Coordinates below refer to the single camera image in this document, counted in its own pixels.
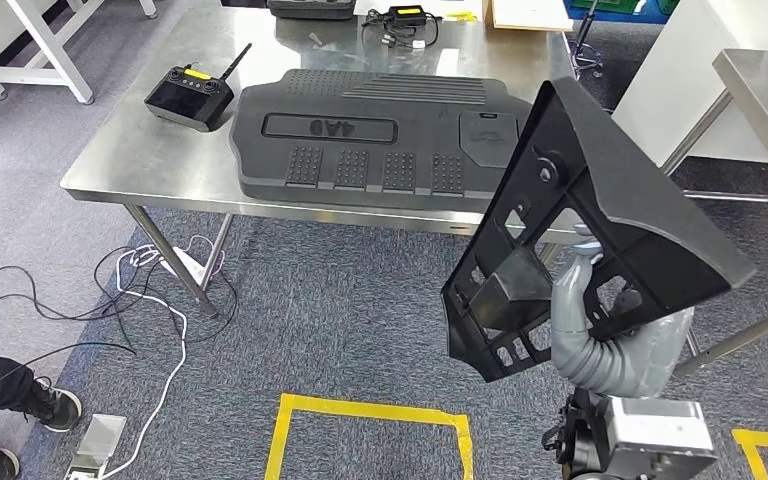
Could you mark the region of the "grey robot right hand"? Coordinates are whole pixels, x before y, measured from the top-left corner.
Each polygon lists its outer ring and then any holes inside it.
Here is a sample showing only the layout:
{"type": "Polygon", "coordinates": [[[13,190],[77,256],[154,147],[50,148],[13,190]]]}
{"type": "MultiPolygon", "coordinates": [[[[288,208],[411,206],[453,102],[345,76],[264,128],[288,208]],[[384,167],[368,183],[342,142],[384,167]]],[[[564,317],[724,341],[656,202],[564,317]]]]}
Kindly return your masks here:
{"type": "Polygon", "coordinates": [[[693,306],[643,325],[631,334],[598,340],[587,329],[584,292],[602,246],[583,223],[583,240],[554,281],[551,298],[551,359],[560,376],[597,394],[626,398],[658,396],[669,382],[694,317],[693,306]]]}

